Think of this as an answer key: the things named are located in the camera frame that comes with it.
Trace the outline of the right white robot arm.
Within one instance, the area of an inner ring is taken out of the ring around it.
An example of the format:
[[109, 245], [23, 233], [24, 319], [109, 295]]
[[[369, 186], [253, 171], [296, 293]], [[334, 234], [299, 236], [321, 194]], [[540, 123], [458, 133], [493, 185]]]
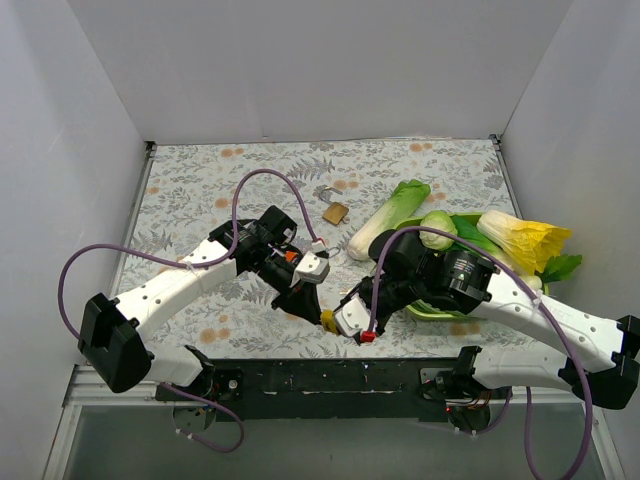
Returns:
[[466, 346], [451, 369], [427, 381], [428, 393], [453, 399], [504, 387], [542, 387], [621, 410], [639, 386], [634, 316], [611, 320], [584, 313], [532, 290], [501, 263], [465, 250], [426, 248], [413, 227], [379, 235], [370, 256], [374, 275], [363, 278], [335, 311], [342, 335], [371, 342], [394, 313], [423, 301], [500, 323], [538, 343], [526, 352]]

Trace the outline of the large brass padlock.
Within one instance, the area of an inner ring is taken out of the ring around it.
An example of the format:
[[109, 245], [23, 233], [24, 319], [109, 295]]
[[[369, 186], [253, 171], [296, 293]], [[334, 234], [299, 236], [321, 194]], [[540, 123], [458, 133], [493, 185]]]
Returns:
[[318, 193], [318, 198], [327, 205], [322, 218], [331, 225], [338, 226], [346, 219], [349, 207], [339, 201], [334, 201], [333, 194], [342, 195], [342, 191], [335, 187], [325, 187]]

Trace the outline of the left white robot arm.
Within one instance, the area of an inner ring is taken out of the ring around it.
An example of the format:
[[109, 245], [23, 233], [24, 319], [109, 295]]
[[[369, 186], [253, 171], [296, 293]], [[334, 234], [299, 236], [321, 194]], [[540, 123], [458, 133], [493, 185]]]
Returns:
[[215, 287], [250, 272], [277, 293], [271, 306], [317, 325], [317, 287], [327, 277], [329, 255], [322, 240], [308, 251], [293, 246], [296, 223], [275, 206], [258, 219], [228, 221], [186, 258], [143, 285], [113, 299], [103, 294], [85, 306], [78, 348], [114, 393], [143, 381], [171, 383], [193, 400], [213, 386], [211, 361], [193, 346], [152, 343], [156, 330]]

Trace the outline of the green napa cabbage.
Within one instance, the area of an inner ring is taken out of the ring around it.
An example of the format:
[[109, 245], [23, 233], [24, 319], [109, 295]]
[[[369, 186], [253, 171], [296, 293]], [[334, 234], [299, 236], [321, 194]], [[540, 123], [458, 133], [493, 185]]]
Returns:
[[431, 187], [420, 180], [401, 181], [391, 196], [352, 236], [346, 246], [347, 254], [354, 260], [366, 261], [369, 258], [369, 247], [375, 238], [410, 217], [430, 193]]

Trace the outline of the round green cabbage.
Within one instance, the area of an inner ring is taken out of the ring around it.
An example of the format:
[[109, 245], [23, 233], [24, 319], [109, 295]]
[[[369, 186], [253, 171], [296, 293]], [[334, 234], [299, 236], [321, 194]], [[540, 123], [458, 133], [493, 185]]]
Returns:
[[[420, 225], [422, 227], [431, 228], [437, 231], [446, 232], [448, 234], [456, 236], [458, 234], [457, 228], [450, 215], [442, 210], [434, 210], [429, 212], [423, 217]], [[434, 232], [421, 231], [419, 233], [422, 244], [429, 249], [436, 251], [445, 251], [450, 248], [454, 240], [442, 236]]]

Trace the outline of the small brass padlock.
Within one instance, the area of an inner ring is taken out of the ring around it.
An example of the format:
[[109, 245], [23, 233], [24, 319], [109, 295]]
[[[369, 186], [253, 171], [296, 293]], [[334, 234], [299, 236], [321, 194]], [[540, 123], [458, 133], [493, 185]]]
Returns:
[[327, 250], [328, 256], [330, 258], [335, 257], [336, 255], [338, 255], [340, 253], [341, 249], [339, 247], [331, 247]]

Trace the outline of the white radish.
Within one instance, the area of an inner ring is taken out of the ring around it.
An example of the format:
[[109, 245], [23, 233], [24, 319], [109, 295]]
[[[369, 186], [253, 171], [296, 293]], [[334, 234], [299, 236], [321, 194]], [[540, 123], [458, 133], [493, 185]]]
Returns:
[[543, 282], [537, 275], [521, 275], [520, 279], [534, 291], [543, 290]]

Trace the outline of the yellow padlock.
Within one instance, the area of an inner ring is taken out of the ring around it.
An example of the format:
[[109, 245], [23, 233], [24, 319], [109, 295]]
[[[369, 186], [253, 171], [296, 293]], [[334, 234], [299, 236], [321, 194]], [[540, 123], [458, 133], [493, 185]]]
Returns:
[[336, 326], [334, 312], [332, 310], [323, 310], [320, 315], [320, 321], [325, 331], [336, 335], [340, 334]]

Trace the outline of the aluminium frame rail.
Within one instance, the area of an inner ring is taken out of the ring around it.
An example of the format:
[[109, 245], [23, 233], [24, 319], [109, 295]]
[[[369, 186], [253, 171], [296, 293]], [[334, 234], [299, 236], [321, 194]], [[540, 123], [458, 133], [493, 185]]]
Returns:
[[76, 368], [48, 479], [532, 479], [578, 454], [573, 395], [468, 393], [454, 359], [217, 360], [190, 387], [115, 394]]

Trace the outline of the green vegetable tray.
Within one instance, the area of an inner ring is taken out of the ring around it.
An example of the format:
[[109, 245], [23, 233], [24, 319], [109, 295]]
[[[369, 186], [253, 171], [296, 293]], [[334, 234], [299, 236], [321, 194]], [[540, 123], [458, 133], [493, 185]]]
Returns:
[[[478, 230], [477, 223], [483, 215], [483, 212], [466, 212], [449, 215], [456, 225], [458, 231], [458, 234], [456, 236], [476, 245], [477, 247], [496, 257], [498, 260], [512, 269], [515, 273], [517, 273], [519, 277], [521, 275], [526, 275], [525, 271], [515, 260], [509, 257], [495, 242], [490, 240]], [[423, 217], [413, 217], [405, 219], [399, 222], [395, 226], [395, 229], [398, 230], [409, 226], [421, 226], [420, 223], [422, 219]], [[549, 287], [544, 283], [542, 292], [544, 294], [549, 293]], [[423, 300], [415, 301], [414, 303], [407, 306], [406, 310], [413, 318], [429, 321], [453, 321], [454, 319], [470, 318], [469, 314], [463, 314], [457, 310], [442, 310], [437, 308], [434, 304], [425, 302]]]

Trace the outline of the floral table mat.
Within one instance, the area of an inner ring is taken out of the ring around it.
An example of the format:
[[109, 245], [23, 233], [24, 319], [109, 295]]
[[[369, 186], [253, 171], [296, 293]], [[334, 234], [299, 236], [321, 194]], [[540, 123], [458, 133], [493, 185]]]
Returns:
[[[297, 247], [306, 249], [317, 234], [330, 248], [341, 249], [319, 289], [321, 306], [332, 309], [373, 268], [348, 256], [348, 242], [396, 186], [411, 179], [431, 187], [421, 213], [515, 210], [490, 140], [159, 146], [130, 244], [145, 255], [180, 260], [232, 214], [256, 218], [277, 206], [297, 223]], [[349, 207], [338, 226], [322, 218], [327, 205], [318, 193], [325, 187], [341, 190], [332, 198]], [[417, 320], [403, 312], [392, 317], [379, 339], [358, 345], [273, 310], [273, 298], [258, 277], [242, 275], [174, 315], [154, 341], [235, 359], [450, 357], [468, 345], [535, 347], [532, 339], [494, 322]]]

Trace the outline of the yellow napa cabbage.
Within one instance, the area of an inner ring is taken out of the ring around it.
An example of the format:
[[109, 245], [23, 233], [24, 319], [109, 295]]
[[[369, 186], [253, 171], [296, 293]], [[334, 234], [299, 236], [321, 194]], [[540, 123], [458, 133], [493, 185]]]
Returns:
[[572, 235], [568, 228], [522, 220], [496, 210], [482, 214], [476, 228], [528, 275], [542, 272], [551, 257], [561, 254], [564, 242]]

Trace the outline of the black base frame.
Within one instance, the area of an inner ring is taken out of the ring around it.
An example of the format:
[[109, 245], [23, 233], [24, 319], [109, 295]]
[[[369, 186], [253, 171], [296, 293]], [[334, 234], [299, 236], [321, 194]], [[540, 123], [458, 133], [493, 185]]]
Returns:
[[454, 358], [216, 360], [187, 387], [156, 390], [159, 401], [192, 396], [243, 420], [414, 418], [451, 422], [466, 432], [491, 422], [509, 390], [473, 381]]

